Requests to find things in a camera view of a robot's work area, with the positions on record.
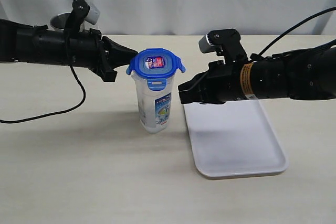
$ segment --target printed label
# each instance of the printed label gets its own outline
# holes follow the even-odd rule
[[[155,100],[155,121],[163,125],[168,121],[170,113],[171,94],[167,94]]]
[[[147,57],[145,65],[148,69],[163,68],[164,67],[164,59],[160,56]]]
[[[250,74],[253,63],[243,65],[243,68],[240,71],[240,86],[245,97],[249,100],[258,99],[252,90]]]

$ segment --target black cable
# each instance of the black cable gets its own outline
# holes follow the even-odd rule
[[[76,106],[73,106],[72,108],[69,108],[67,110],[61,110],[61,111],[57,111],[57,112],[51,112],[51,113],[47,113],[47,114],[43,114],[43,115],[38,115],[38,116],[33,116],[33,117],[30,117],[30,118],[25,118],[25,119],[20,119],[20,120],[13,120],[13,121],[0,120],[0,123],[6,123],[6,124],[23,123],[23,122],[28,122],[28,121],[36,120],[36,119],[46,118],[46,117],[52,116],[52,115],[60,115],[60,114],[68,113],[68,112],[70,112],[72,110],[77,109],[78,107],[80,107],[85,102],[86,91],[85,91],[85,88],[84,88],[83,84],[80,82],[80,80],[79,80],[79,78],[78,78],[78,76],[77,76],[77,74],[76,74],[76,72],[74,70],[74,67],[72,65],[72,56],[69,53],[69,41],[70,41],[70,36],[68,35],[68,36],[66,36],[66,40],[65,40],[65,50],[66,50],[66,54],[67,54],[67,57],[68,57],[70,70],[71,70],[71,72],[72,72],[75,80],[77,81],[78,85],[80,86],[80,88],[81,88],[81,90],[83,92],[83,98],[82,98],[82,100]]]
[[[265,47],[259,54],[258,56],[263,55],[271,46],[273,46],[278,40],[280,40],[282,37],[284,37],[285,35],[289,34],[291,31],[295,30],[296,28],[298,28],[299,26],[302,26],[304,23],[310,21],[311,19],[314,19],[318,16],[321,16],[323,14],[329,13],[329,12],[333,12],[334,10],[336,10],[336,7],[331,7],[329,9],[323,10],[319,13],[316,13],[306,19],[304,19],[303,21],[301,21],[300,23],[297,23],[296,25],[294,25],[293,27],[289,28],[287,31],[285,31],[284,33],[282,33],[281,35],[279,35],[278,37],[276,37],[270,44],[267,45],[267,47]]]

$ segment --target table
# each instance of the table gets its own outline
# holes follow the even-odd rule
[[[148,134],[138,119],[135,85],[118,70],[103,83],[76,69],[87,90],[79,109],[0,125],[0,223],[335,223],[336,100],[263,101],[289,168],[278,176],[207,180],[193,164],[177,85],[218,58],[198,49],[200,36],[110,36],[143,50],[181,57],[171,124]],[[274,36],[242,36],[248,54]],[[268,53],[320,45],[332,36],[287,36]],[[2,119],[63,110],[81,91],[68,67],[0,65]]]

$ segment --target blue lid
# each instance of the blue lid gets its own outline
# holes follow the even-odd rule
[[[166,87],[166,80],[173,76],[177,69],[182,73],[185,67],[181,59],[163,48],[148,48],[137,54],[128,66],[128,75],[134,70],[138,76],[147,79],[148,87],[160,91]]]

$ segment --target white tray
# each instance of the white tray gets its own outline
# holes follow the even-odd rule
[[[211,179],[275,175],[288,167],[258,100],[184,105],[194,161]]]

